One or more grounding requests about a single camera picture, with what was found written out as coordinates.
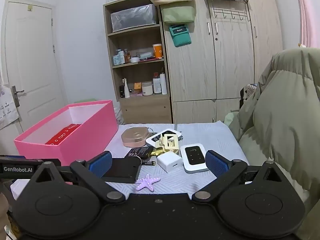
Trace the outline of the white door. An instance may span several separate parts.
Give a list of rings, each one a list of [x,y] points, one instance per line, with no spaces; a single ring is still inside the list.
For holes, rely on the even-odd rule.
[[[18,102],[22,131],[67,103],[53,19],[52,5],[33,0],[5,0],[3,66]]]

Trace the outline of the black power bank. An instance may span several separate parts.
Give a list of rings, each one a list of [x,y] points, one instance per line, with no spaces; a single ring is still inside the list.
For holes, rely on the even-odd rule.
[[[111,168],[102,180],[113,183],[134,184],[139,176],[142,160],[139,157],[113,158]]]

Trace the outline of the grey storage box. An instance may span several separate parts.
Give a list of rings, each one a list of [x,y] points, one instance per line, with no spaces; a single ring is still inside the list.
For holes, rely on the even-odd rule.
[[[129,8],[111,14],[113,32],[157,23],[157,10],[153,4]]]

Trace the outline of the white jar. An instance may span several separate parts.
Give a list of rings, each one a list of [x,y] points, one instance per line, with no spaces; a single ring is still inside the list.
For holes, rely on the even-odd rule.
[[[142,82],[143,96],[151,96],[153,94],[153,85],[151,81]]]

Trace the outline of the rose gold square tin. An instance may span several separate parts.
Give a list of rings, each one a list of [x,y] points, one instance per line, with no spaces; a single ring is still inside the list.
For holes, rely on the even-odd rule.
[[[148,137],[149,130],[147,127],[131,127],[122,133],[121,140],[125,147],[138,148],[146,144]]]

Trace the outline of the black phone battery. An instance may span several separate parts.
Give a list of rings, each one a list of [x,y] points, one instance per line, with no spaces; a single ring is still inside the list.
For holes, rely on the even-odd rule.
[[[132,148],[129,150],[127,155],[125,155],[126,158],[129,157],[139,157],[140,159],[149,159],[151,157],[151,153],[153,151],[152,146],[146,146],[146,147],[139,147],[139,148]]]

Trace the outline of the white portable wifi router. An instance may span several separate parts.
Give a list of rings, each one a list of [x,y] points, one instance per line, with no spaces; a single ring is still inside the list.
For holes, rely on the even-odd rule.
[[[180,148],[184,170],[187,173],[208,171],[205,156],[206,150],[202,144],[184,145]]]

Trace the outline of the green hanging storage bag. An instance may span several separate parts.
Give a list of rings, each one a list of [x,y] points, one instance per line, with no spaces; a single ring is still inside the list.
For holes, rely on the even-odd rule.
[[[193,22],[196,10],[192,6],[161,6],[162,20],[166,24]]]

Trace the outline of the purple starfish toy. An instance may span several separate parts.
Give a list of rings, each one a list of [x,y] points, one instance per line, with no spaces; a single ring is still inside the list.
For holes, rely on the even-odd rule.
[[[154,191],[154,183],[160,182],[161,178],[158,177],[150,177],[149,174],[147,174],[145,176],[145,178],[142,179],[138,179],[136,181],[137,187],[136,187],[136,191],[140,191],[144,188],[147,188],[150,192]]]

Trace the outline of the teal hanging pouch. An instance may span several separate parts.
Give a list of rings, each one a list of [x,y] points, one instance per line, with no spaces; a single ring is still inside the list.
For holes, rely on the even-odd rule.
[[[191,44],[189,29],[186,24],[170,25],[169,31],[175,47]]]

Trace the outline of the red glasses cloth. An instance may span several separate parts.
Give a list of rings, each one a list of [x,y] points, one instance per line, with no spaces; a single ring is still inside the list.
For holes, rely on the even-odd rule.
[[[59,131],[56,135],[54,135],[50,140],[46,142],[46,145],[58,145],[62,141],[64,141],[72,132],[74,132],[77,128],[79,128],[81,124],[70,124],[61,131]]]

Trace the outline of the beige plastic clip holder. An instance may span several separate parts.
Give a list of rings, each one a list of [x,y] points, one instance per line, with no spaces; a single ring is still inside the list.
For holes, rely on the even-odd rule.
[[[161,149],[163,153],[173,152],[179,153],[178,136],[176,134],[161,135],[160,139],[156,142],[155,148]]]

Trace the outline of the AA battery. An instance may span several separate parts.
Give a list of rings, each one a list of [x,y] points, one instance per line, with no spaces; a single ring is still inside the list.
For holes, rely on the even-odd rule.
[[[144,166],[156,166],[157,162],[154,160],[142,160]]]

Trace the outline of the green puffer jacket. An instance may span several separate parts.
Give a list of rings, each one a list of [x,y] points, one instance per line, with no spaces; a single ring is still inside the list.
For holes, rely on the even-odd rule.
[[[300,194],[319,198],[319,49],[272,56],[229,126],[251,165],[278,164]]]

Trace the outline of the orange paper cup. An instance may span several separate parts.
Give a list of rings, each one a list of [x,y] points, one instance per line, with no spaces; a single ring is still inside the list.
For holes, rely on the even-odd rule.
[[[157,44],[153,44],[153,54],[154,57],[157,59],[161,59],[163,57],[163,49],[162,49],[162,44],[161,43],[157,43]]]

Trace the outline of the wooden bookshelf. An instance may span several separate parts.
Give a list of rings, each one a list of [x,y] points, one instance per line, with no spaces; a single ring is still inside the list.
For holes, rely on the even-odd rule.
[[[170,88],[143,96],[142,82],[151,81],[153,87],[161,87],[161,74],[168,74],[166,52],[157,59],[153,44],[161,43],[165,49],[161,12],[158,7],[157,23],[113,32],[111,14],[129,8],[152,4],[150,0],[116,0],[106,3],[104,22],[109,62],[116,100],[120,104],[125,123],[147,124],[172,122]],[[125,98],[123,78],[127,79],[130,98]]]

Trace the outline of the white plastic bag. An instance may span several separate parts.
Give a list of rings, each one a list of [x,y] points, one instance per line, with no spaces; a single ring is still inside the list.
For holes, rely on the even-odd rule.
[[[9,87],[1,85],[0,92],[0,129],[19,118],[18,111]]]

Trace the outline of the pink storage box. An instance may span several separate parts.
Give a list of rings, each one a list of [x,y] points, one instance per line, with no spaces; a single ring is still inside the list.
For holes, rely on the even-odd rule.
[[[67,105],[44,118],[15,140],[27,159],[59,159],[69,165],[104,151],[118,131],[111,100]]]

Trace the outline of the wooden wardrobe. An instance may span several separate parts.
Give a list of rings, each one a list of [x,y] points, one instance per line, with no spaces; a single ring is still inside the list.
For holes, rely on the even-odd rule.
[[[215,122],[239,109],[240,92],[256,83],[283,48],[276,0],[195,0],[191,44],[176,47],[165,28],[173,122]]]

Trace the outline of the white charger cube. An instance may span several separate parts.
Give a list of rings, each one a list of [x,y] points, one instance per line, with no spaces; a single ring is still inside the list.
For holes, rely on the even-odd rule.
[[[157,164],[167,173],[181,167],[183,159],[176,153],[169,151],[157,157]]]

